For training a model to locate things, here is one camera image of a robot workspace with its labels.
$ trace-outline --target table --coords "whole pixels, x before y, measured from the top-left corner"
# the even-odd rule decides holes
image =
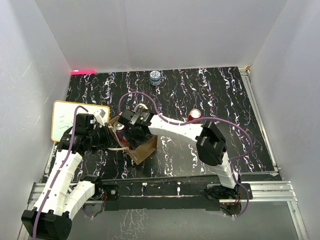
[[[164,116],[186,121],[193,108],[202,116],[213,116],[237,123],[253,141],[249,157],[234,162],[242,173],[274,171],[274,166],[260,131],[248,94],[237,67],[162,70],[161,84],[151,86],[149,71],[110,72],[73,75],[66,101],[105,105],[110,107],[110,118],[118,114],[118,102],[128,92],[140,91],[155,99]],[[122,109],[144,103],[152,104],[140,95],[129,95]],[[233,127],[218,122],[226,138],[228,155],[238,156],[248,149],[246,138]],[[202,163],[196,149],[165,136],[158,137],[158,149],[143,163],[136,165],[124,151],[92,151],[83,156],[74,175],[99,175],[103,180],[149,177],[177,177],[213,174],[210,166]]]

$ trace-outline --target wall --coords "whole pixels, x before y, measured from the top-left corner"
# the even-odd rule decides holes
[[[251,65],[286,0],[35,0],[73,70]]]
[[[320,236],[320,2],[288,1],[251,68],[276,162],[290,180],[310,239]]]
[[[0,23],[0,238],[12,240],[44,172],[53,102],[65,98],[71,69],[33,0],[1,1]]]

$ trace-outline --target brown cardboard box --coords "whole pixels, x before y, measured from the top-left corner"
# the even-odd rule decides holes
[[[119,119],[119,116],[111,119],[109,123],[113,126],[114,123]],[[139,165],[142,163],[147,157],[149,157],[156,149],[158,148],[158,136],[155,135],[149,141],[144,144],[138,146],[135,150],[125,150],[127,154],[133,159],[133,161]]]

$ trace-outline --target can top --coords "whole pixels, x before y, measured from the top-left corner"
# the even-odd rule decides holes
[[[198,119],[201,117],[201,111],[199,109],[194,108],[190,111],[190,116],[194,119]]]
[[[113,127],[116,131],[121,131],[125,128],[125,125],[121,124],[120,122],[116,121],[114,124],[113,124]]]
[[[150,72],[150,79],[152,81],[158,81],[161,78],[161,73],[157,70]]]

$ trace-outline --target purple cable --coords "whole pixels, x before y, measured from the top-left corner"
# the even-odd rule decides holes
[[[235,123],[233,123],[231,121],[228,121],[228,120],[225,120],[225,119],[222,119],[222,118],[218,118],[218,117],[213,117],[213,116],[205,116],[205,117],[202,117],[200,119],[194,119],[194,120],[183,122],[183,123],[168,121],[164,116],[162,116],[162,113],[159,112],[156,102],[149,95],[147,95],[147,94],[145,94],[143,92],[140,92],[140,91],[128,92],[128,93],[124,94],[120,98],[120,101],[119,101],[119,104],[118,104],[119,114],[121,113],[121,104],[122,104],[124,98],[126,96],[130,95],[130,94],[141,94],[143,96],[146,96],[148,99],[150,99],[151,102],[154,105],[155,112],[157,113],[159,118],[161,118],[166,123],[169,123],[169,124],[172,124],[172,125],[175,125],[175,126],[184,126],[184,125],[193,124],[193,123],[196,123],[196,122],[199,122],[199,121],[219,121],[219,122],[226,123],[226,124],[229,124],[229,125],[235,127],[236,129],[240,130],[245,135],[246,139],[249,142],[249,150],[247,152],[245,152],[244,154],[242,154],[242,155],[230,157],[229,160],[228,160],[230,162],[230,167],[232,169],[232,176],[233,176],[234,181],[236,182],[236,184],[238,184],[240,187],[242,187],[245,190],[245,193],[246,193],[246,204],[245,204],[245,207],[244,207],[243,211],[241,211],[237,216],[241,216],[242,214],[244,214],[244,212],[247,210],[247,208],[249,206],[249,200],[250,200],[249,192],[248,192],[247,188],[244,185],[242,185],[240,182],[238,182],[238,180],[236,179],[236,176],[234,174],[235,170],[234,170],[232,161],[236,160],[236,159],[241,159],[241,158],[243,158],[245,156],[248,156],[252,152],[253,143],[252,143],[252,140],[251,140],[249,134],[243,128],[238,126],[237,124],[235,124]]]
[[[74,110],[74,116],[73,116],[73,126],[72,126],[72,133],[71,133],[71,139],[70,139],[69,149],[68,149],[68,152],[67,152],[67,154],[66,154],[66,156],[65,156],[65,159],[64,159],[63,162],[61,163],[59,169],[61,169],[61,168],[65,165],[66,161],[68,160],[68,157],[70,156],[71,149],[72,149],[72,145],[74,144],[75,128],[76,128],[76,117],[77,117],[77,111],[78,111],[79,108],[82,108],[82,109],[84,109],[86,112],[88,112],[87,109],[85,109],[83,106],[80,106],[80,105],[75,108],[75,110]],[[59,173],[60,173],[60,170],[56,171],[56,173],[55,173],[55,175],[54,175],[54,177],[53,177],[53,180],[52,180],[52,182],[51,182],[51,184],[50,184],[50,186],[49,186],[50,189],[52,189],[52,187],[54,186],[55,181],[57,180]],[[38,209],[38,212],[37,212],[37,214],[36,214],[36,216],[35,216],[34,225],[33,225],[32,240],[36,240],[36,237],[37,237],[37,236],[36,236],[36,235],[37,235],[37,226],[38,226],[40,214],[41,214],[42,209],[44,208],[44,206],[45,206],[45,204],[46,204],[46,201],[47,201],[47,199],[48,199],[48,197],[49,197],[50,192],[51,192],[51,190],[48,190],[48,191],[46,192],[46,194],[45,194],[45,196],[44,196],[44,199],[43,199],[43,201],[42,201],[42,203],[41,203],[41,205],[40,205],[40,207],[39,207],[39,209]]]

